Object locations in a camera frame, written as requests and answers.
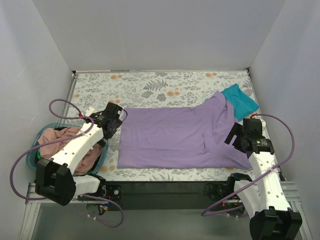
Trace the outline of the purple t shirt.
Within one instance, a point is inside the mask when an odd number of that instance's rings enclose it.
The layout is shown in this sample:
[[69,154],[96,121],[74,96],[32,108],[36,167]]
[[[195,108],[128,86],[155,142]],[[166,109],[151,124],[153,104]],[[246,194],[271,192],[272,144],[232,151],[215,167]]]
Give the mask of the purple t shirt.
[[234,107],[217,91],[194,107],[127,108],[120,129],[120,168],[250,169],[247,155],[225,140]]

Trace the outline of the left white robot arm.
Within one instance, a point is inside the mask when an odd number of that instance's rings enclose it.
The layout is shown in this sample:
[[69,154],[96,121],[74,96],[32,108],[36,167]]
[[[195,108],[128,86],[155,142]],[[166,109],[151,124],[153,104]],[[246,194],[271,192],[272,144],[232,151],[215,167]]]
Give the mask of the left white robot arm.
[[96,174],[76,175],[76,167],[99,141],[112,138],[123,121],[125,110],[112,102],[105,109],[87,109],[79,113],[84,123],[76,136],[49,158],[36,163],[35,192],[61,206],[74,198],[101,200],[107,196],[106,180]]

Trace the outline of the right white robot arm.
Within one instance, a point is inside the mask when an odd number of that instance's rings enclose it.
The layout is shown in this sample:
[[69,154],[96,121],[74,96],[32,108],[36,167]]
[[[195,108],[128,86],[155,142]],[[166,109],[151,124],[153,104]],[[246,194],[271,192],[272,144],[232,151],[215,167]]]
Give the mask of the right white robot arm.
[[275,150],[270,139],[263,136],[266,123],[259,118],[245,118],[235,123],[225,139],[226,144],[245,153],[255,174],[247,177],[230,177],[227,195],[240,198],[247,211],[249,231],[254,240],[293,240],[303,219],[292,210],[283,192],[278,171],[274,168]]

